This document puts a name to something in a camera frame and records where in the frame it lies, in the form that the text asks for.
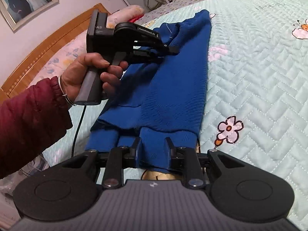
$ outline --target quilted bedspread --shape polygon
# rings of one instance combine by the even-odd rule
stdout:
[[[153,29],[183,21],[202,9],[212,14],[201,152],[217,147],[288,181],[295,191],[289,219],[301,230],[308,229],[307,4],[204,0],[146,24]],[[77,150],[102,107],[87,108]],[[59,147],[71,144],[81,111],[70,110],[74,129],[44,152],[51,165],[68,158]],[[128,169],[124,176],[140,178],[141,173]]]

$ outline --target blue sweater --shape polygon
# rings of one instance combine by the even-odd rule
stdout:
[[[170,150],[195,148],[203,117],[207,55],[211,33],[209,12],[202,10],[181,23],[155,28],[163,42],[178,46],[180,53],[166,56],[162,64],[131,65],[121,80],[119,96],[102,111],[91,128],[87,149],[109,151],[142,140],[142,167],[169,169]]]

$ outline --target black robotic gripper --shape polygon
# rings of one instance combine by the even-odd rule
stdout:
[[[196,153],[165,141],[182,181],[123,183],[123,169],[139,166],[139,137],[109,153],[89,150],[16,187],[22,219],[11,230],[298,230],[286,219],[294,192],[283,179],[217,149]]]

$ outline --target picture frame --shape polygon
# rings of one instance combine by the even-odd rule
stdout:
[[[0,12],[13,32],[59,0],[0,0]]]

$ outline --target white wall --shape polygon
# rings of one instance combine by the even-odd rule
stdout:
[[[97,3],[113,13],[126,6],[123,0],[59,0],[15,33],[0,15],[0,85],[22,60],[58,28]]]

